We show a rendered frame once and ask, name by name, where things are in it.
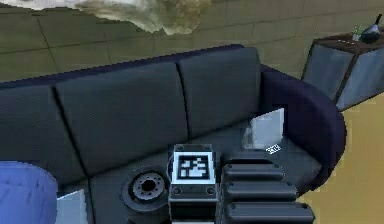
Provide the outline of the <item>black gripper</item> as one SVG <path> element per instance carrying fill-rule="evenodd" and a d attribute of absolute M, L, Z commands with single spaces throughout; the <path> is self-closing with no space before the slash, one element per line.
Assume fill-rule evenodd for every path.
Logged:
<path fill-rule="evenodd" d="M 120 199 L 134 212 L 155 212 L 167 207 L 168 189 L 164 167 L 143 166 L 127 176 L 121 186 Z"/>

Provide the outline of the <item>dark grey sofa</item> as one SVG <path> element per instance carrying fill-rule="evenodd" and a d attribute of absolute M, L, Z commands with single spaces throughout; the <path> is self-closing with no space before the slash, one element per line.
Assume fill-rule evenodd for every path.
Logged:
<path fill-rule="evenodd" d="M 247 150 L 250 120 L 283 108 L 283 139 Z M 0 83 L 0 161 L 38 166 L 57 199 L 84 190 L 88 224 L 127 224 L 127 176 L 164 166 L 176 144 L 210 144 L 217 156 L 263 152 L 296 186 L 297 201 L 340 160 L 346 126 L 313 86 L 227 45 Z"/>

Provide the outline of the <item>blue round cushion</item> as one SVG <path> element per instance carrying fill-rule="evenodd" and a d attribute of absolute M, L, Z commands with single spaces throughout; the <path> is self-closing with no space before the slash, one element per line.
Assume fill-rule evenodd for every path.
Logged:
<path fill-rule="evenodd" d="M 56 179 L 24 162 L 0 161 L 0 224 L 55 224 Z"/>

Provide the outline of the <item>pale grey square cushion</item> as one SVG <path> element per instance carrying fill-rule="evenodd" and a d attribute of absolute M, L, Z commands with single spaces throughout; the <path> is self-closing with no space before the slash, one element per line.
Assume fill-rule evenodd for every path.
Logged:
<path fill-rule="evenodd" d="M 252 118 L 245 129 L 242 145 L 247 150 L 263 150 L 283 139 L 284 109 Z"/>

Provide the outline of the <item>pale grey flat box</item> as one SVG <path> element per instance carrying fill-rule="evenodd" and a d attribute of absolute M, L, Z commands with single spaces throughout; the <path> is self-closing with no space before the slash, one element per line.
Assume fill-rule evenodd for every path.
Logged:
<path fill-rule="evenodd" d="M 77 190 L 57 199 L 55 224 L 88 224 L 84 190 Z"/>

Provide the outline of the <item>grey side table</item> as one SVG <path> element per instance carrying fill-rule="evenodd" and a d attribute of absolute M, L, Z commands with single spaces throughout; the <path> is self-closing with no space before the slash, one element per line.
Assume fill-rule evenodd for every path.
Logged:
<path fill-rule="evenodd" d="M 314 39 L 301 79 L 341 111 L 384 92 L 384 33 L 374 43 L 351 33 Z"/>

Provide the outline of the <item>small green glass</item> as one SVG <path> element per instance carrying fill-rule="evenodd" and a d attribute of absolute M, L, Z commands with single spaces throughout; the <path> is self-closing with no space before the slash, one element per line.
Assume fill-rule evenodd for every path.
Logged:
<path fill-rule="evenodd" d="M 363 26 L 356 26 L 354 28 L 354 31 L 353 31 L 353 35 L 352 35 L 352 39 L 354 41 L 358 41 L 361 37 L 361 34 L 363 33 L 364 31 L 364 27 Z"/>

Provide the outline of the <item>dark round vase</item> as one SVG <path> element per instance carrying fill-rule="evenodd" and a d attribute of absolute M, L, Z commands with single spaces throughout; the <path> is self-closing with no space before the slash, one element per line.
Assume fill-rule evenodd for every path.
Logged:
<path fill-rule="evenodd" d="M 363 43 L 372 44 L 381 37 L 381 31 L 379 30 L 379 22 L 381 17 L 382 14 L 379 14 L 375 20 L 375 23 L 362 32 L 360 40 Z"/>

